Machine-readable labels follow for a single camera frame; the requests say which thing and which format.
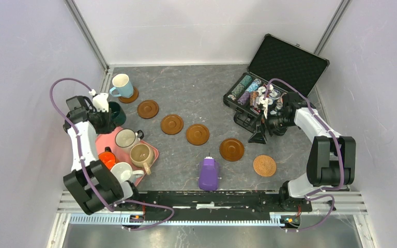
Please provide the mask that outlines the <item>light blue mug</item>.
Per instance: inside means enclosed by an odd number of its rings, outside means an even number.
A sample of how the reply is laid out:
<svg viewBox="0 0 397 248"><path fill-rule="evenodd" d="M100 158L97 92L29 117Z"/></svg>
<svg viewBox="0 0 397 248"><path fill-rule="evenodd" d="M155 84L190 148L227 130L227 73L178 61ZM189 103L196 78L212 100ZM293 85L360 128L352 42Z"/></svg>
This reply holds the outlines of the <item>light blue mug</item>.
<svg viewBox="0 0 397 248"><path fill-rule="evenodd" d="M112 78L113 87L109 94L113 97L130 98L133 96L134 88L127 74L118 74Z"/></svg>

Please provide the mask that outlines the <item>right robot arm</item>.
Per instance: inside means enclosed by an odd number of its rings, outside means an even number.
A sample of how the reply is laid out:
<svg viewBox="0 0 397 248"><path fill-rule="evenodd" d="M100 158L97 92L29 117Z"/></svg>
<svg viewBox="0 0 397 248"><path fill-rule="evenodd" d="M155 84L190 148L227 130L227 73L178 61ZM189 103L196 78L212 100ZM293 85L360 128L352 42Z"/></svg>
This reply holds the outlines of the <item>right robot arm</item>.
<svg viewBox="0 0 397 248"><path fill-rule="evenodd" d="M282 108L275 114L261 110L249 119L253 134L248 142L265 144L267 134L282 136L293 126L302 130L312 145L306 172L280 187L278 205L285 211L293 210L318 192L336 191L352 184L356 172L355 139L334 131L309 100L296 92L283 95Z"/></svg>

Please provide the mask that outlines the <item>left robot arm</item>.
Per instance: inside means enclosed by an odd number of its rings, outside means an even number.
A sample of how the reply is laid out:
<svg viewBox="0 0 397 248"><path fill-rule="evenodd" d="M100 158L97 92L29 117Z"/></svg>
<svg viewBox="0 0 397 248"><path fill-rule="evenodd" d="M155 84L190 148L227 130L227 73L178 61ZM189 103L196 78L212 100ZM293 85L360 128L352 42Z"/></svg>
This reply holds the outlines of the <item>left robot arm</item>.
<svg viewBox="0 0 397 248"><path fill-rule="evenodd" d="M96 139L110 134L125 121L106 93L93 98L67 99L69 112L63 128L71 138L71 172L63 177L66 189L87 215L122 202L128 210L141 206L142 197L130 179L120 182L98 157Z"/></svg>

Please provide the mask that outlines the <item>dark green mug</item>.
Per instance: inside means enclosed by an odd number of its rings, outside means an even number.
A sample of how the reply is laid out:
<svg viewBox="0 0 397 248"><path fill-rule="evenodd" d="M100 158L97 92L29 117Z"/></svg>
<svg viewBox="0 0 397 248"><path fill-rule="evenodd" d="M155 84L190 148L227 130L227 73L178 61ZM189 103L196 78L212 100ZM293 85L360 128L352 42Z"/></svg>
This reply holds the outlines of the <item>dark green mug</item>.
<svg viewBox="0 0 397 248"><path fill-rule="evenodd" d="M126 122L126 114L119 103L117 102L109 102L109 108L111 111L111 119L112 123L116 126L122 126Z"/></svg>

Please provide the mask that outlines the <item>orange mug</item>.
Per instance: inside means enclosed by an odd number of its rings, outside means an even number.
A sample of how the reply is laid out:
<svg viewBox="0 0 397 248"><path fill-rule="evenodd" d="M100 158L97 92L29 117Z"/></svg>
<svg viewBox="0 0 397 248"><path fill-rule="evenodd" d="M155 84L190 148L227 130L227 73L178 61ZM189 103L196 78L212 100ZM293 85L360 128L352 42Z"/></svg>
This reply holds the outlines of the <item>orange mug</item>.
<svg viewBox="0 0 397 248"><path fill-rule="evenodd" d="M98 158L109 170L111 170L113 166L119 162L116 155L112 153L110 147L105 147L104 152L100 153Z"/></svg>

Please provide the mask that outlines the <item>beige mug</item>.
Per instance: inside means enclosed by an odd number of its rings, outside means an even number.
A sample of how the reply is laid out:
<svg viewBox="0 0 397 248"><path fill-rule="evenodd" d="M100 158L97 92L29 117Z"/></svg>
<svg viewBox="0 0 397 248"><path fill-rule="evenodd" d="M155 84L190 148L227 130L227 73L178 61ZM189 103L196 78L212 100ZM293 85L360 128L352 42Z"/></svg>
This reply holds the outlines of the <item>beige mug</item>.
<svg viewBox="0 0 397 248"><path fill-rule="evenodd" d="M141 168L146 174L151 174L151 166L155 160L155 154L148 145L140 143L132 147L129 153L134 166Z"/></svg>

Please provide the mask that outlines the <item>woven rattan coaster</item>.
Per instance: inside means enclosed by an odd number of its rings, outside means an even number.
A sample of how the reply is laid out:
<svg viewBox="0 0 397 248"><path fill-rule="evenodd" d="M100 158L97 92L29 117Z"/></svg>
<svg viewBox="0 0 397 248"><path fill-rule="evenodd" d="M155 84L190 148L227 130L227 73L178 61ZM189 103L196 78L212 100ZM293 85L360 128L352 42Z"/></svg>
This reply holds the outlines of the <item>woven rattan coaster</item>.
<svg viewBox="0 0 397 248"><path fill-rule="evenodd" d="M258 175L271 177L277 171L277 163L270 156L260 155L254 159L253 168Z"/></svg>

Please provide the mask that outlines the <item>white mug dark handle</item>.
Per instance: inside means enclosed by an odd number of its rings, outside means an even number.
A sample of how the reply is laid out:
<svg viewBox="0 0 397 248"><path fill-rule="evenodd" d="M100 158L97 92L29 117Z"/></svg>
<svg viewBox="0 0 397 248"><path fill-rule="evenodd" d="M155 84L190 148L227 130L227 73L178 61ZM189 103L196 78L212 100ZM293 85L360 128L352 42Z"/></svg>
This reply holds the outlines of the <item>white mug dark handle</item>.
<svg viewBox="0 0 397 248"><path fill-rule="evenodd" d="M140 143L145 134L142 130L136 132L131 129L123 129L115 136L115 144L124 152L130 153L131 149Z"/></svg>

